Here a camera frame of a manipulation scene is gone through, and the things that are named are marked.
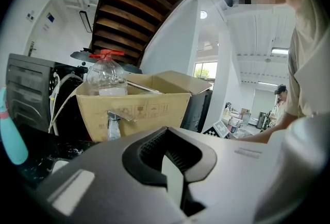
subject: white cable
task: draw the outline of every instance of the white cable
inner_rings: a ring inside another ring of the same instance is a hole
[[[57,75],[56,72],[54,72],[54,77],[58,79],[58,81],[57,81],[57,85],[56,85],[56,87],[55,87],[55,89],[54,89],[54,90],[55,90],[54,105],[55,105],[55,103],[56,103],[56,98],[57,98],[58,92],[59,92],[59,90],[60,90],[60,87],[58,86],[58,84],[60,83],[61,79],[60,79],[59,75]],[[55,111],[55,108],[53,108],[53,111],[51,112],[51,123],[50,123],[49,128],[48,128],[48,133],[50,133],[50,132],[51,132],[51,129],[52,129],[53,117],[54,117],[54,111]]]
[[[67,74],[65,77],[63,77],[55,86],[51,96],[50,96],[50,101],[49,101],[49,110],[51,113],[51,123],[49,125],[50,128],[53,127],[54,133],[55,135],[58,136],[58,130],[57,130],[57,125],[56,125],[56,120],[53,118],[56,117],[56,115],[54,116],[54,112],[55,112],[55,100],[57,97],[57,94],[59,93],[59,90],[61,88],[61,86],[69,79],[69,78],[76,78],[78,80],[80,80],[81,82],[83,81],[82,78],[80,78],[79,76],[76,76],[75,74],[71,73],[71,74]]]

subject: wooden staircase underside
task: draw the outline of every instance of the wooden staircase underside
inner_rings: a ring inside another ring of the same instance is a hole
[[[91,49],[120,50],[116,60],[138,65],[149,41],[182,0],[99,0]]]

